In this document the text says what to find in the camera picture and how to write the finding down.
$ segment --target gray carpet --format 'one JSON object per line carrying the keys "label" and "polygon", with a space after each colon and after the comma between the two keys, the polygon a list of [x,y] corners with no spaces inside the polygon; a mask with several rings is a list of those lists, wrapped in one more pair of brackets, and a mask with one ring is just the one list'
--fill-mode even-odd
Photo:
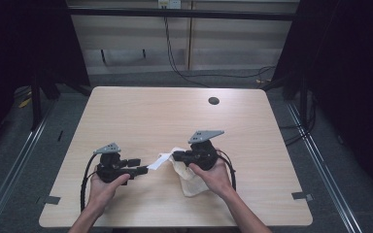
{"label": "gray carpet", "polygon": [[[233,76],[248,76],[256,73],[255,70],[191,72],[191,74]],[[270,78],[271,74],[264,73],[262,79]],[[90,79],[92,87],[98,85],[137,85],[199,86],[204,88],[200,84],[182,79],[173,72],[92,76]],[[210,87],[259,87],[259,83],[254,77],[205,76],[189,79]],[[43,205],[36,203],[39,197],[49,195],[87,101],[87,97],[65,85],[60,85],[59,89],[62,92],[61,96],[56,101],[54,109],[49,115],[46,128],[0,216],[0,232],[67,231],[67,229],[42,228],[38,219],[43,210]],[[281,90],[279,88],[272,89],[267,92],[267,96],[278,124],[281,126],[294,125]],[[16,100],[0,136],[0,185],[28,137],[29,127],[32,123],[31,106],[28,105],[19,109],[17,107],[19,101]],[[49,101],[44,99],[43,102],[45,109],[46,103]],[[62,137],[58,140],[61,131],[63,132]],[[295,128],[282,129],[282,135],[284,139],[289,139],[297,135],[297,130]],[[362,231],[373,232],[373,182],[356,164],[354,155],[348,147],[339,143],[336,131],[326,120],[319,107],[317,108],[317,120],[312,135],[334,179],[338,182],[347,202],[355,212]],[[348,232],[302,140],[289,146],[288,152],[304,192],[314,196],[314,200],[308,203],[314,222],[307,227],[271,227],[272,230],[274,232]],[[94,229],[92,232],[110,232],[110,229]]]}

